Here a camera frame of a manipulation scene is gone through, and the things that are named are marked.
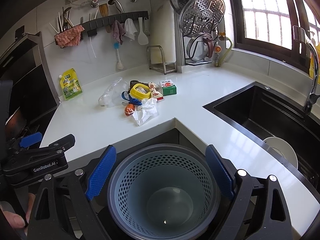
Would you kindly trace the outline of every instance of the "white countertop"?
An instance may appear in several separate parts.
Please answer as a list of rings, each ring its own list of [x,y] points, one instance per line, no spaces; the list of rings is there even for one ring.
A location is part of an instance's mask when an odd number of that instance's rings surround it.
[[[203,67],[164,76],[147,67],[138,67],[101,78],[83,86],[81,95],[59,105],[41,147],[72,133],[76,143],[66,152],[69,163],[66,171],[69,171],[99,157],[110,144],[121,152],[176,127],[203,153],[207,145],[213,144],[223,158],[231,160],[237,169],[244,169],[251,176],[266,178],[270,174],[276,175],[288,205],[292,226],[302,236],[320,209],[318,201],[268,152],[202,106],[254,81],[277,90],[280,88],[280,92],[284,91],[285,95],[300,104],[303,97],[266,76],[250,77],[241,72],[230,68]],[[164,97],[157,103],[159,115],[138,126],[133,117],[124,115],[124,107],[98,105],[98,98],[119,76],[127,82],[159,83],[172,79],[177,95]]]

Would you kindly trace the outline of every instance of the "green box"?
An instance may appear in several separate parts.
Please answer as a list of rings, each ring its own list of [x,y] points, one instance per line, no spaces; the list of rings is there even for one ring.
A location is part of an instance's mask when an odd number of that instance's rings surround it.
[[[160,87],[162,88],[163,96],[177,94],[177,88],[171,79],[160,81]]]

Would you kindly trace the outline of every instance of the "sink basin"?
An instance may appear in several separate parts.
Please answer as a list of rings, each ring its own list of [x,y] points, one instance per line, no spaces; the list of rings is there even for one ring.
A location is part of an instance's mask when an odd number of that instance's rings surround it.
[[[254,82],[204,106],[249,137],[289,169],[314,196],[320,193],[320,120],[283,94]],[[287,141],[298,158],[298,171],[263,140]]]

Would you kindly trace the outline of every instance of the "human hand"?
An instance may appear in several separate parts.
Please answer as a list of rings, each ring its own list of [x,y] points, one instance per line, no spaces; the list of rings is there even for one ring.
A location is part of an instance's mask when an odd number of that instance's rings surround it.
[[[28,193],[28,195],[29,195],[29,201],[28,201],[28,210],[26,212],[26,220],[29,223],[32,206],[33,206],[33,203],[35,202],[36,196],[31,193]],[[8,212],[8,211],[3,211],[1,206],[0,206],[0,208],[1,208],[1,211],[3,212],[5,218],[7,219],[7,221],[9,222],[10,226],[13,229],[24,228],[25,222],[21,216],[14,214],[14,213],[11,213],[11,212]],[[24,232],[26,234],[28,233],[28,227],[24,229]]]

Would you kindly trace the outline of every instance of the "pink towel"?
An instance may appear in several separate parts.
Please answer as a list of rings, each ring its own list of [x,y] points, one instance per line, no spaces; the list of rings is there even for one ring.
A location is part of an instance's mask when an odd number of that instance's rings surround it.
[[[79,45],[80,35],[83,30],[84,28],[81,25],[77,25],[55,35],[54,38],[61,47]]]
[[[117,20],[115,20],[115,22],[112,25],[112,31],[113,31],[113,38],[120,43],[120,45],[122,45],[123,40],[122,40],[122,36],[125,35],[125,30],[122,27],[121,23],[118,22]]]

